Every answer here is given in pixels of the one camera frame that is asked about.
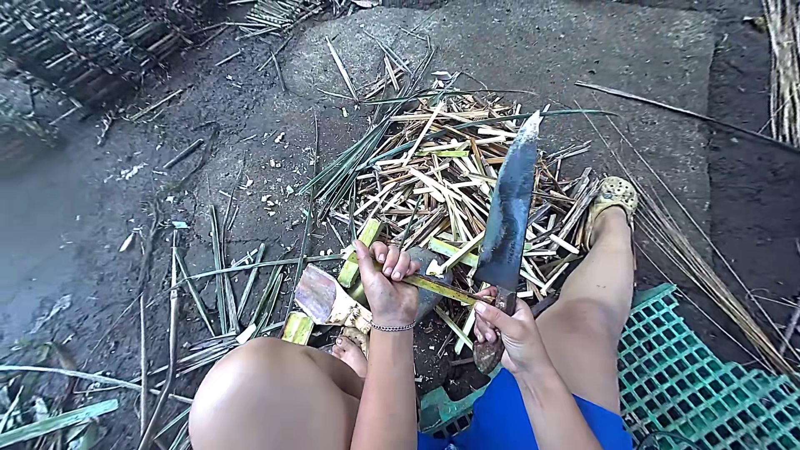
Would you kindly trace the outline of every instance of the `green plastic crate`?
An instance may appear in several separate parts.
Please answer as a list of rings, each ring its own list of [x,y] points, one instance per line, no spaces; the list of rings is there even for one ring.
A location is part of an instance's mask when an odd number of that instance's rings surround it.
[[[800,448],[800,395],[788,377],[720,361],[673,311],[674,291],[638,293],[622,333],[622,417],[634,439],[662,430],[711,450]]]

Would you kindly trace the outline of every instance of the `slipper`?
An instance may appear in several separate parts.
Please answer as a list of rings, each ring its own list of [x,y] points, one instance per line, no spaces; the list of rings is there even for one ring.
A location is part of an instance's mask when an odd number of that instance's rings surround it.
[[[636,207],[639,205],[639,195],[636,189],[626,179],[619,177],[606,177],[600,183],[598,196],[589,205],[589,215],[583,229],[583,239],[586,248],[591,248],[590,239],[594,220],[608,207],[622,207],[628,217],[628,224],[632,225]]]

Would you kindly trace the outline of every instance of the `silver chain bracelet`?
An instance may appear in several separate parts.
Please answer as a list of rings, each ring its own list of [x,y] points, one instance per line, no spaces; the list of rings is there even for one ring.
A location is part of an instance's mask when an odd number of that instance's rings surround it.
[[[388,332],[391,332],[391,331],[405,331],[405,330],[410,330],[411,328],[413,328],[416,325],[417,325],[417,321],[415,320],[414,322],[411,322],[408,325],[403,325],[401,327],[384,327],[382,325],[377,325],[375,322],[370,320],[370,326],[372,328],[378,330],[378,331],[388,331]]]

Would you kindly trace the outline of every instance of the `large knife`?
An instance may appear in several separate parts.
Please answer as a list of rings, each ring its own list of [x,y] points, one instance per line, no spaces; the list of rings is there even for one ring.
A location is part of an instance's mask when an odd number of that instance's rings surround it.
[[[534,190],[536,139],[541,122],[539,111],[530,116],[514,138],[500,167],[475,272],[475,279],[497,287],[494,306],[508,315],[513,315],[517,307],[519,267]],[[478,370],[486,374],[492,372],[504,350],[499,336],[493,343],[475,342],[473,353]]]

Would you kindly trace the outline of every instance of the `knife handle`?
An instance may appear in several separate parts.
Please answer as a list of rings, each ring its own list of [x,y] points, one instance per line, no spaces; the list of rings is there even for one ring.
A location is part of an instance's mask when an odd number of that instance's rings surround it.
[[[494,300],[494,306],[507,315],[514,315],[517,310],[517,293],[498,287],[498,296]],[[481,373],[486,375],[489,375],[497,367],[502,359],[502,353],[506,350],[500,335],[494,342],[475,341],[472,347],[475,365],[478,366]]]

